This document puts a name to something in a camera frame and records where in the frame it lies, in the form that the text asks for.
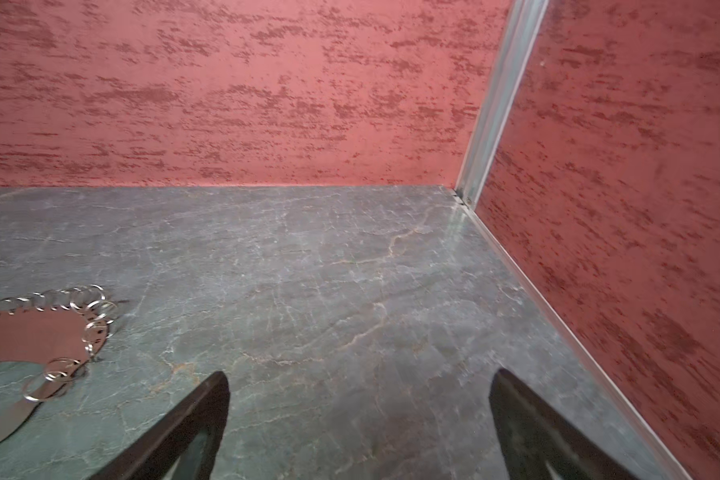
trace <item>red plaster wall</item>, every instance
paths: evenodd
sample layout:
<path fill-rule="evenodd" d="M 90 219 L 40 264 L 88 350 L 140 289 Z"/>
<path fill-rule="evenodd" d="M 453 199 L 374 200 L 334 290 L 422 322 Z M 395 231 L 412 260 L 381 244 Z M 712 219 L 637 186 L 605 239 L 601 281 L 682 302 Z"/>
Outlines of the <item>red plaster wall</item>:
<path fill-rule="evenodd" d="M 478 214 L 720 480 L 720 0 L 551 0 Z"/>
<path fill-rule="evenodd" d="M 0 185 L 452 185 L 508 5 L 0 0 Z"/>

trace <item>chain link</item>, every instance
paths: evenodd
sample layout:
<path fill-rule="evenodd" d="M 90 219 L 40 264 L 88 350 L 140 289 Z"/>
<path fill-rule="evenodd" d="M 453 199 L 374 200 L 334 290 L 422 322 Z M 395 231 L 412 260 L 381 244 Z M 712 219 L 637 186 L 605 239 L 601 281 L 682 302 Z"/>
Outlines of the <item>chain link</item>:
<path fill-rule="evenodd" d="M 15 315 L 17 311 L 27 312 L 32 309 L 38 312 L 57 311 L 59 308 L 77 312 L 86 320 L 82 341 L 85 343 L 88 360 L 93 360 L 101 343 L 110 336 L 110 325 L 115 321 L 117 313 L 117 304 L 106 299 L 106 293 L 100 286 L 72 286 L 62 290 L 46 290 L 43 293 L 33 292 L 27 296 L 0 299 L 0 316 Z M 50 360 L 38 377 L 60 384 L 63 388 L 50 388 L 47 396 L 34 397 L 29 394 L 29 388 L 38 378 L 35 377 L 24 384 L 22 396 L 32 402 L 45 402 L 63 395 L 69 384 L 81 377 L 79 373 L 75 374 L 81 363 L 79 360 L 66 357 Z"/>

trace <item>stone floor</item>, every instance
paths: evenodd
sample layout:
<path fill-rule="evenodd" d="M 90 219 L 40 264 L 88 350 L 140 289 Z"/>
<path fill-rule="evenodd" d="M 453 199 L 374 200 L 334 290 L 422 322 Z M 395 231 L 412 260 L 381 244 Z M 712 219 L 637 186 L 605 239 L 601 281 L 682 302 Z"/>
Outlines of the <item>stone floor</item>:
<path fill-rule="evenodd" d="M 662 478 L 442 187 L 0 189 L 0 297 L 80 283 L 127 300 L 120 328 L 0 480 L 86 478 L 214 370 L 214 478 L 502 479 L 500 366 Z M 0 404 L 37 370 L 0 364 Z"/>

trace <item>marble veining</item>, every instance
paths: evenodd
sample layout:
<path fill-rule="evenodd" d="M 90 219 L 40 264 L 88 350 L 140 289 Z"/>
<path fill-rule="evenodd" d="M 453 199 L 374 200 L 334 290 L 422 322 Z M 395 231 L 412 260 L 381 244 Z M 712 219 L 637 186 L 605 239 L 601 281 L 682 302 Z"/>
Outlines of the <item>marble veining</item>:
<path fill-rule="evenodd" d="M 500 366 L 662 478 L 443 187 L 0 189 L 0 296 L 89 282 L 120 327 L 0 480 L 85 478 L 215 370 L 214 478 L 507 478 Z M 0 364 L 0 405 L 36 370 Z"/>

